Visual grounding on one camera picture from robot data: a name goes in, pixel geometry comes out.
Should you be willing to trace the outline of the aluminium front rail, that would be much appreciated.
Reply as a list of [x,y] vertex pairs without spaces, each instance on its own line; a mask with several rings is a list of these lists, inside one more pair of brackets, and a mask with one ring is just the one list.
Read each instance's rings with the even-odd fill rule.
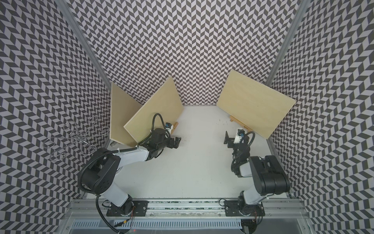
[[136,218],[309,218],[299,199],[265,199],[257,211],[243,214],[235,199],[141,199],[133,201]]

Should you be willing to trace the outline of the wooden easel with label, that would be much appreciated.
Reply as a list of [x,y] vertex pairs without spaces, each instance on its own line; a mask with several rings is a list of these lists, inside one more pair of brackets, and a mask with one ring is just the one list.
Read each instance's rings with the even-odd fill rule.
[[240,122],[238,119],[236,119],[233,116],[230,116],[230,121],[239,124],[242,128],[246,129],[248,132],[253,131],[250,127],[248,127],[247,125],[243,124],[242,122]]

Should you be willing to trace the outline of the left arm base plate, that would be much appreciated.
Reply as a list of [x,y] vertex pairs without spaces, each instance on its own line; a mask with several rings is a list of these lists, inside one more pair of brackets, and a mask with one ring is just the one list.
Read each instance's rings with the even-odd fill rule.
[[147,200],[132,200],[129,199],[121,206],[115,206],[110,202],[106,216],[109,217],[130,217],[130,216],[145,216],[149,202]]

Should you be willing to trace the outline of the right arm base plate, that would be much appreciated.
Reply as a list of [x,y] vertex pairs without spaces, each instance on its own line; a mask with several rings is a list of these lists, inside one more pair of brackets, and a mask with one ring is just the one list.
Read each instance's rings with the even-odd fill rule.
[[265,209],[262,204],[248,205],[245,202],[239,202],[237,200],[225,200],[223,201],[224,211],[226,216],[250,216],[259,217],[265,216]]

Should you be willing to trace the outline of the light plywood board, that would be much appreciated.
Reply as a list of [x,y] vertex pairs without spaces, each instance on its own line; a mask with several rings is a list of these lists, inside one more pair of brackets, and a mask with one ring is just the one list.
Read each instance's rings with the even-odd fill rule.
[[182,114],[183,109],[174,80],[169,77],[124,125],[124,128],[139,143],[149,135],[153,117],[156,113],[162,116],[164,122],[174,124]]
[[141,104],[115,83],[111,84],[110,140],[134,147],[137,143],[124,128]]
[[294,99],[231,70],[217,106],[268,139],[295,103]]

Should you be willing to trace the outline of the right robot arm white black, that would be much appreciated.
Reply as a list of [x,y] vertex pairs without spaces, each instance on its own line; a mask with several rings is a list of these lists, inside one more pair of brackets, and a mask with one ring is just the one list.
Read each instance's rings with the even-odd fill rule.
[[226,216],[265,216],[262,201],[290,191],[289,178],[276,156],[250,155],[254,139],[253,131],[238,129],[235,137],[225,132],[224,144],[233,150],[231,171],[239,178],[253,180],[253,186],[241,191],[237,200],[224,201]]

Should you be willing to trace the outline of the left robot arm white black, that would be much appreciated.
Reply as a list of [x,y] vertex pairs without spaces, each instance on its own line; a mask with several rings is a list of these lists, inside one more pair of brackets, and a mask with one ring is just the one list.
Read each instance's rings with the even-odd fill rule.
[[120,215],[129,215],[134,208],[132,197],[119,188],[114,180],[124,166],[146,162],[161,155],[165,148],[177,149],[181,138],[172,137],[173,125],[165,123],[160,113],[153,116],[150,134],[134,148],[110,151],[96,150],[78,176],[80,190],[103,196]]

